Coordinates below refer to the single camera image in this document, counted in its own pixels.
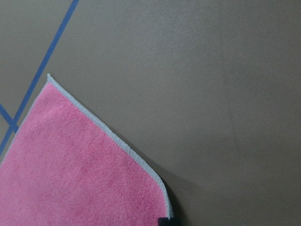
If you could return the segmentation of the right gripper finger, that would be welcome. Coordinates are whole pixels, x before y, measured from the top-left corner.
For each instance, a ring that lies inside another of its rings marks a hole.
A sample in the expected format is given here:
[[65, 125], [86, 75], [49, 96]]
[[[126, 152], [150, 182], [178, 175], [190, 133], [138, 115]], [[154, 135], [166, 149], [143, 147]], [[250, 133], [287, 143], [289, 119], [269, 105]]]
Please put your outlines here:
[[181, 221], [177, 218], [158, 218], [158, 226], [181, 226]]

